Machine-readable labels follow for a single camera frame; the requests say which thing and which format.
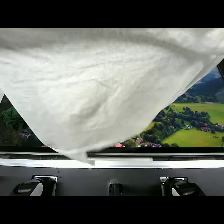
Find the cloth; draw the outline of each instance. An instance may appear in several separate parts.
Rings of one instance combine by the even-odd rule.
[[[224,29],[0,29],[0,92],[70,158],[140,133],[224,55]]]

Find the white cloth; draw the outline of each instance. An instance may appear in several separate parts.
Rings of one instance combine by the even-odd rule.
[[[224,29],[0,29],[0,88],[76,159],[143,131],[223,55]]]

